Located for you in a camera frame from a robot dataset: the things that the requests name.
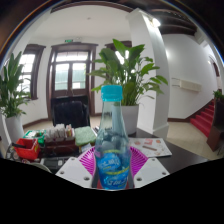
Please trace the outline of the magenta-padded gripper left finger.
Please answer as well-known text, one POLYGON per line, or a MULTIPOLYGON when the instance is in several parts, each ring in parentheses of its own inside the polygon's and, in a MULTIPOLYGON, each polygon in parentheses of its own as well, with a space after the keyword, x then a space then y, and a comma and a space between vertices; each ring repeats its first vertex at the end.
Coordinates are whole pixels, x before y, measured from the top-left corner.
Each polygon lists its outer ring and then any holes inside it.
POLYGON ((84 188, 97 188, 99 180, 94 150, 91 147, 79 157, 70 157, 56 175, 84 188))

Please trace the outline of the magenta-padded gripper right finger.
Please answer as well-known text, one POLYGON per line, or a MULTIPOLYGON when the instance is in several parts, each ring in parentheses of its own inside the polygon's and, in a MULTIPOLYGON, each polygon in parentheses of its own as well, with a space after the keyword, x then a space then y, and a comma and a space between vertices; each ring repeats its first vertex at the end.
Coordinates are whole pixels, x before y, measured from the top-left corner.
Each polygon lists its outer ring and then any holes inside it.
POLYGON ((128 187, 140 188, 169 175, 157 158, 148 158, 138 149, 131 147, 128 187))

